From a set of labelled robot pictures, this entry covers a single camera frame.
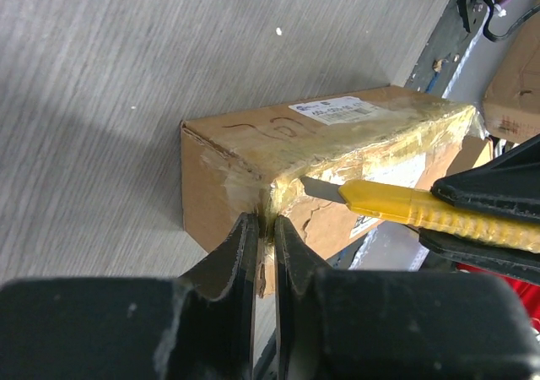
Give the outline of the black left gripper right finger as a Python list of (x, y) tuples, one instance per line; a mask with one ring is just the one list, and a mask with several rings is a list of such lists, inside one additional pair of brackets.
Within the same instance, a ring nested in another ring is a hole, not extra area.
[(521, 301), (490, 274), (341, 270), (274, 226), (281, 379), (536, 379)]

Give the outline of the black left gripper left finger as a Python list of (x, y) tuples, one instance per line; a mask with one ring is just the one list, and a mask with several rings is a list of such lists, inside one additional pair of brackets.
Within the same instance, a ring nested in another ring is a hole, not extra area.
[(13, 280), (1, 289), (4, 379), (249, 379), (258, 220), (177, 278)]

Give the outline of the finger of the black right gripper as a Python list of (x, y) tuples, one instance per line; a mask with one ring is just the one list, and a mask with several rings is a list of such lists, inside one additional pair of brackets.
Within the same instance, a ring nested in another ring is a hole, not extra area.
[(538, 254), (494, 247), (424, 228), (418, 233), (419, 242), (443, 258), (528, 283), (539, 282)]
[(430, 192), (458, 209), (537, 224), (539, 137), (483, 166), (435, 181)]

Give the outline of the yellow utility knife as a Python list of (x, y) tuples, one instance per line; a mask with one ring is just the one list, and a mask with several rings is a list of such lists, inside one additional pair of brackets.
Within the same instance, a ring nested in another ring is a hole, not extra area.
[(527, 252), (539, 252), (539, 225), (457, 209), (430, 192), (365, 180), (343, 185), (308, 176), (305, 193), (345, 204), (356, 214)]

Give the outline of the brown cardboard express box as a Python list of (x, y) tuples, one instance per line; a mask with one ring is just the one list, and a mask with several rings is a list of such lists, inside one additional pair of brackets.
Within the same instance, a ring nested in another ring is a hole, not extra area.
[(308, 196), (303, 176), (427, 189), (447, 173), (466, 136), (485, 134), (474, 106), (397, 86), (184, 121), (184, 229), (213, 251), (241, 213), (257, 213), (262, 257), (256, 292), (269, 296), (276, 286), (278, 216), (288, 217), (322, 258), (377, 225), (344, 205)]

